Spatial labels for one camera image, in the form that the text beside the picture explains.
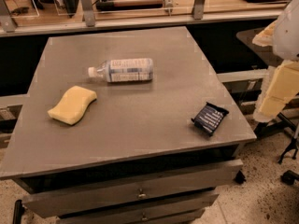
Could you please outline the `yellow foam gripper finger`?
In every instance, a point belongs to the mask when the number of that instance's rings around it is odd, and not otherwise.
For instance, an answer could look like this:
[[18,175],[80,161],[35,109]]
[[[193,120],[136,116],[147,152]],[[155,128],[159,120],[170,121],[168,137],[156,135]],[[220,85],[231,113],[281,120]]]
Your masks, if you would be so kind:
[[272,46],[273,45],[273,33],[276,26],[276,21],[273,21],[268,26],[263,28],[261,32],[259,32],[254,38],[252,39],[252,43],[254,45],[260,47]]
[[258,122],[274,119],[299,93],[299,62],[284,60],[274,68],[270,66],[263,79],[253,118]]

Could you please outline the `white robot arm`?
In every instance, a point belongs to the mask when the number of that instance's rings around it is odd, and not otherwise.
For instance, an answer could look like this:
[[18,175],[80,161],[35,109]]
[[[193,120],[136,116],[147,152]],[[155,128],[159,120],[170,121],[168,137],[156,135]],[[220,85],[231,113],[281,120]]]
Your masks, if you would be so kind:
[[299,0],[291,0],[278,18],[254,36],[257,46],[271,46],[283,62],[268,68],[253,117],[258,122],[274,119],[299,92]]

